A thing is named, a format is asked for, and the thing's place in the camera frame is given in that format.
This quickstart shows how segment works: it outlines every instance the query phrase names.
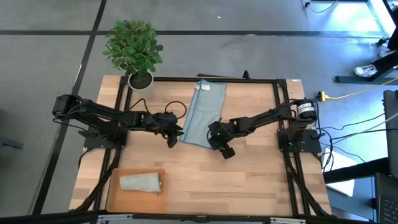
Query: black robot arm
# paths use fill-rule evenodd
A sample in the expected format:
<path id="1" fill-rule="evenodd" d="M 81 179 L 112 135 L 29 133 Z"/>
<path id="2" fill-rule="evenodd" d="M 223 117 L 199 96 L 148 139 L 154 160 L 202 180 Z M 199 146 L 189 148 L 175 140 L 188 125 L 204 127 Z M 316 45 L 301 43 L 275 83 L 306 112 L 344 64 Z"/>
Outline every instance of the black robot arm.
<path id="1" fill-rule="evenodd" d="M 297 106 L 297 117 L 291 115 L 293 105 Z M 228 142 L 234 138 L 245 137 L 261 126 L 276 121 L 291 121 L 292 124 L 287 128 L 287 143 L 296 144 L 302 140 L 305 127 L 316 120 L 317 114 L 312 101 L 292 100 L 250 118 L 233 118 L 228 123 L 215 121 L 209 125 L 208 141 L 213 150 L 219 150 L 223 157 L 228 159 L 235 155 L 233 148 L 228 146 Z"/>
<path id="2" fill-rule="evenodd" d="M 79 131 L 86 138 L 100 135 L 101 139 L 118 142 L 125 141 L 122 135 L 126 130 L 147 131 L 161 134 L 171 148 L 177 143 L 177 136 L 183 134 L 172 112 L 119 111 L 75 95 L 57 97 L 52 113 L 55 119 L 75 119 L 94 128 L 95 132 Z"/>

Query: orange tray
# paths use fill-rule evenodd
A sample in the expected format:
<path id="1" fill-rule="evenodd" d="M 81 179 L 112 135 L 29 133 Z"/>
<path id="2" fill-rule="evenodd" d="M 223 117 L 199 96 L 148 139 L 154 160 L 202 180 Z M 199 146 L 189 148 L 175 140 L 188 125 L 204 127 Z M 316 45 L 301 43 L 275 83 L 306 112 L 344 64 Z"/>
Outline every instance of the orange tray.
<path id="1" fill-rule="evenodd" d="M 124 175 L 159 173 L 161 193 L 140 190 L 121 190 L 120 177 Z M 125 169 L 112 171 L 106 210 L 108 212 L 164 213 L 166 208 L 166 171 L 164 169 Z"/>

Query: potted plant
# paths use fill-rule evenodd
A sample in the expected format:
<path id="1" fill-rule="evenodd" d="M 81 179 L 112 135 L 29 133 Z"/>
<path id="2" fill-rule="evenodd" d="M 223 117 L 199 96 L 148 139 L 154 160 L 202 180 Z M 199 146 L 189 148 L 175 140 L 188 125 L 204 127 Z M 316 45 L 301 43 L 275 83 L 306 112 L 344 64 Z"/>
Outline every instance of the potted plant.
<path id="1" fill-rule="evenodd" d="M 162 63 L 157 45 L 156 32 L 144 21 L 116 21 L 115 27 L 106 36 L 108 50 L 103 54 L 112 58 L 113 67 L 124 70 L 129 76 L 129 86 L 142 98 L 153 96 L 154 64 Z"/>

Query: yellow cable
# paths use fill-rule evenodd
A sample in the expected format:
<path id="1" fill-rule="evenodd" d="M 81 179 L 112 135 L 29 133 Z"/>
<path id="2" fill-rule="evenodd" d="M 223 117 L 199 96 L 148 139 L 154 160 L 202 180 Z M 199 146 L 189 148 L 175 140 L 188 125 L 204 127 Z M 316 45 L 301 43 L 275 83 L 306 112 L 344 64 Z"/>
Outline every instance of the yellow cable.
<path id="1" fill-rule="evenodd" d="M 338 0 L 334 1 L 333 4 L 331 4 L 331 5 L 330 5 L 329 7 L 327 7 L 325 10 L 322 10 L 322 11 L 320 11 L 320 12 L 317 12 L 317 11 L 313 10 L 313 8 L 312 8 L 310 5 L 308 5 L 307 7 L 310 8 L 311 11 L 313 11 L 313 12 L 315 12 L 315 13 L 323 13 L 323 12 L 325 12 L 326 10 L 330 9 L 332 6 L 334 6 L 337 2 L 338 2 Z"/>
<path id="2" fill-rule="evenodd" d="M 396 81 L 396 80 L 398 80 L 398 78 L 395 78 L 395 79 L 393 79 L 393 80 L 390 80 L 390 81 L 385 82 L 385 83 L 383 83 L 383 84 L 380 84 L 380 85 L 378 85 L 378 86 L 374 86 L 374 87 L 372 87 L 372 88 L 367 88 L 367 89 L 365 89 L 365 90 L 357 91 L 357 92 L 355 92 L 355 93 L 350 93 L 350 94 L 343 95 L 343 96 L 330 97 L 330 96 L 328 96 L 328 95 L 325 95 L 325 99 L 332 99 L 332 100 L 342 99 L 342 98 L 347 97 L 347 96 L 353 96 L 353 95 L 358 94 L 358 93 L 363 93 L 363 92 L 366 92 L 366 91 L 369 91 L 369 90 L 373 90 L 373 89 L 375 89 L 375 88 L 379 88 L 380 86 L 387 85 L 388 83 L 394 82 L 394 81 Z"/>

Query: green leaves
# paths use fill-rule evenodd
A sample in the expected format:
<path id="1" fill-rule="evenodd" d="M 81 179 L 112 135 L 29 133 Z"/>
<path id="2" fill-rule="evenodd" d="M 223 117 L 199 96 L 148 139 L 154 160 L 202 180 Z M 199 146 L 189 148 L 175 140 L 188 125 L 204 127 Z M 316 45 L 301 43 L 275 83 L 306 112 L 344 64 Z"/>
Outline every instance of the green leaves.
<path id="1" fill-rule="evenodd" d="M 113 67 L 125 70 L 125 74 L 154 72 L 156 63 L 163 63 L 159 51 L 162 45 L 156 41 L 152 24 L 144 21 L 116 21 L 106 36 L 107 50 L 103 51 L 112 59 Z"/>

